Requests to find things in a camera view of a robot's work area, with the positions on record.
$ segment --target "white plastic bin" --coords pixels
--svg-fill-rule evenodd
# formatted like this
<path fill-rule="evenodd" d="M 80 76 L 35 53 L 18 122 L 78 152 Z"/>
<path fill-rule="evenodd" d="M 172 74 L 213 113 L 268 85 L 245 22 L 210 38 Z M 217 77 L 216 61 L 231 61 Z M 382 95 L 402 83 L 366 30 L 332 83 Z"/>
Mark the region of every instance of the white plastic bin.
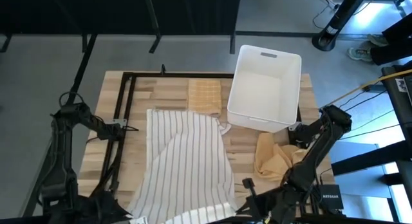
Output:
<path fill-rule="evenodd" d="M 244 45 L 227 105 L 229 123 L 271 133 L 296 122 L 299 55 Z"/>

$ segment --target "crumpled yellow towel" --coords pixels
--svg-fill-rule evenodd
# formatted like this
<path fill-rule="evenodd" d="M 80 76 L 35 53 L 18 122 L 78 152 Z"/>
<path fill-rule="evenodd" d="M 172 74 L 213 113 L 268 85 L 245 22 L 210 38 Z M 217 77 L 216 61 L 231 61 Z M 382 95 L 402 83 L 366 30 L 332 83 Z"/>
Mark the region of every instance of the crumpled yellow towel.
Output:
<path fill-rule="evenodd" d="M 205 115 L 221 113 L 221 86 L 216 79 L 190 79 L 187 109 Z"/>
<path fill-rule="evenodd" d="M 270 181 L 282 180 L 286 171 L 300 162 L 306 152 L 294 145 L 279 146 L 272 133 L 261 133 L 256 146 L 255 174 Z"/>

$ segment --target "striped towel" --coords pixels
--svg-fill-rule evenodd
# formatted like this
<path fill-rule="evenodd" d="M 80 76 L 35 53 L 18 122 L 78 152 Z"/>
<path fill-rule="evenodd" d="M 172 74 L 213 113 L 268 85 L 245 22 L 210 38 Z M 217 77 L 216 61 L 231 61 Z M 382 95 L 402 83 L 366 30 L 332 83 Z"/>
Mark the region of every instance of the striped towel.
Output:
<path fill-rule="evenodd" d="M 217 118 L 147 110 L 147 171 L 128 211 L 149 223 L 210 223 L 235 215 L 234 175 Z"/>

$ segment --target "bin handle cutout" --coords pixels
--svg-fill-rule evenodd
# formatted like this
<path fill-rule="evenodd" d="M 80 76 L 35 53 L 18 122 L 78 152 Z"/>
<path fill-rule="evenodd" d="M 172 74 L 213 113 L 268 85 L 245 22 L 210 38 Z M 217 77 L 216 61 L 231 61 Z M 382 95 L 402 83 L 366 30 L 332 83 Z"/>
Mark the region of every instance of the bin handle cutout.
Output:
<path fill-rule="evenodd" d="M 277 58 L 276 54 L 271 54 L 271 53 L 260 53 L 260 55 L 264 56 L 264 57 L 271 57 L 271 58 Z"/>
<path fill-rule="evenodd" d="M 268 122 L 268 120 L 261 120 L 261 119 L 252 118 L 252 117 L 249 117 L 249 119 L 250 119 L 250 120 L 253 120 L 253 121 L 258 121 L 258 122 Z"/>

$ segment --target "table leg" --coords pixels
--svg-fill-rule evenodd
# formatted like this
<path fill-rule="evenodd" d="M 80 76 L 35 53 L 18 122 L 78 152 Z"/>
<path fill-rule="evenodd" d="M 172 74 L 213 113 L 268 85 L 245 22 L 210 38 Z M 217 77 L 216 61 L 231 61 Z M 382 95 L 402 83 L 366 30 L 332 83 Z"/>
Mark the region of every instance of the table leg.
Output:
<path fill-rule="evenodd" d="M 410 157 L 409 146 L 404 140 L 368 153 L 335 162 L 332 164 L 332 170 L 333 174 L 338 176 L 397 160 L 408 159 Z"/>
<path fill-rule="evenodd" d="M 363 1 L 344 0 L 328 25 L 319 34 L 312 37 L 313 46 L 322 51 L 332 50 L 335 47 L 337 36 Z"/>

